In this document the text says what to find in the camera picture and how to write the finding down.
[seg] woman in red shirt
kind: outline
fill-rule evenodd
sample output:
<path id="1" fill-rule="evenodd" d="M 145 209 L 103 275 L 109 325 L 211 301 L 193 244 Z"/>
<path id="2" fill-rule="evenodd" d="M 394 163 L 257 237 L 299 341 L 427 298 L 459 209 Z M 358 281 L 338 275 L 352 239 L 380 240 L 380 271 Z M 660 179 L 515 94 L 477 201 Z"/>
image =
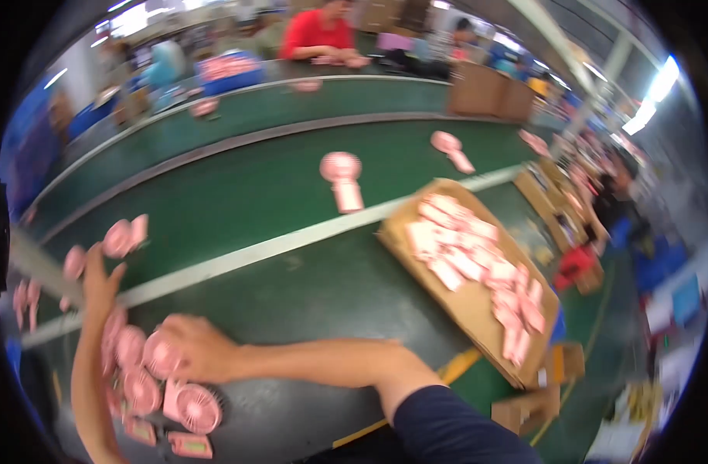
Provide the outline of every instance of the woman in red shirt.
<path id="1" fill-rule="evenodd" d="M 347 64 L 361 58 L 354 48 L 352 28 L 344 19 L 351 5 L 351 0 L 323 0 L 323 6 L 317 10 L 295 15 L 284 33 L 280 58 L 307 60 L 330 56 Z"/>

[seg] red shirt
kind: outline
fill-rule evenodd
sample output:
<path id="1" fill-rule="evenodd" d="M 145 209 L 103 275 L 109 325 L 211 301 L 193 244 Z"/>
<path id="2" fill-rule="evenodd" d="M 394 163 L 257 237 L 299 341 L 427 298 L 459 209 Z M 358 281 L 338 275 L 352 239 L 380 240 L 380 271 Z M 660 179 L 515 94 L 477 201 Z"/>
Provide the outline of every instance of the red shirt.
<path id="1" fill-rule="evenodd" d="M 329 45 L 341 49 L 354 48 L 352 29 L 342 18 L 334 21 L 333 29 L 323 29 L 320 10 L 303 11 L 289 22 L 284 32 L 279 57 L 291 60 L 293 50 L 297 47 L 316 45 Z"/>

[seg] navy blue sleeve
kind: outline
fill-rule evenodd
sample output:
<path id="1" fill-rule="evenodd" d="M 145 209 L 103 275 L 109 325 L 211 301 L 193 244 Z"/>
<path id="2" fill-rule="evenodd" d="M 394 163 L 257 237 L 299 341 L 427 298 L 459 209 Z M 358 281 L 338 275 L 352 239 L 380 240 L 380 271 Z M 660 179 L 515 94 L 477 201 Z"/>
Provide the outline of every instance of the navy blue sleeve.
<path id="1" fill-rule="evenodd" d="M 423 464 L 541 464 L 514 432 L 475 411 L 443 385 L 408 396 L 393 428 L 405 451 Z"/>

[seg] forearm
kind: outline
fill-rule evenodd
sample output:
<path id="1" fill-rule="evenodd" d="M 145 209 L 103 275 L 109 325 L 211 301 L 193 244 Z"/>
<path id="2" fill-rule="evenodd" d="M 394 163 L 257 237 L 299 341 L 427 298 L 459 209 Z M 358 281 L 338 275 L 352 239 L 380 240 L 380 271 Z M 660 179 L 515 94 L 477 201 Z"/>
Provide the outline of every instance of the forearm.
<path id="1" fill-rule="evenodd" d="M 85 312 L 71 374 L 73 418 L 79 437 L 95 464 L 126 464 L 119 455 L 104 396 L 101 342 L 106 316 L 90 317 L 88 308 Z"/>
<path id="2" fill-rule="evenodd" d="M 316 56 L 321 56 L 326 53 L 326 48 L 321 46 L 314 47 L 295 47 L 290 57 L 293 60 L 307 60 L 308 58 L 314 58 Z"/>
<path id="3" fill-rule="evenodd" d="M 368 340 L 321 340 L 277 347 L 241 347 L 243 366 L 229 366 L 229 380 L 295 379 L 336 387 L 377 389 L 392 422 L 397 407 L 439 376 L 400 344 Z"/>

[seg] blue bin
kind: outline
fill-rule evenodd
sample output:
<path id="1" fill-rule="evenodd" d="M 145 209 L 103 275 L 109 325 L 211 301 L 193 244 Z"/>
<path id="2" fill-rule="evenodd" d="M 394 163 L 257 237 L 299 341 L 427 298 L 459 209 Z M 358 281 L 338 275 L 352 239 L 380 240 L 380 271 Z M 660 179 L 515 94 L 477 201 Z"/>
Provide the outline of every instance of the blue bin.
<path id="1" fill-rule="evenodd" d="M 210 95 L 223 94 L 229 92 L 230 90 L 235 90 L 237 88 L 249 87 L 251 85 L 261 84 L 264 81 L 264 63 L 256 57 L 256 55 L 249 53 L 247 51 L 238 51 L 236 53 L 230 53 L 229 56 L 245 57 L 250 58 L 257 62 L 258 69 L 250 70 L 245 73 L 236 74 L 231 77 L 224 77 L 223 79 L 216 79 L 214 81 L 205 81 L 202 79 L 201 74 L 201 64 L 204 61 L 200 61 L 194 64 L 194 72 L 197 74 L 197 81 L 200 83 L 200 87 L 204 88 L 204 94 L 209 97 Z"/>

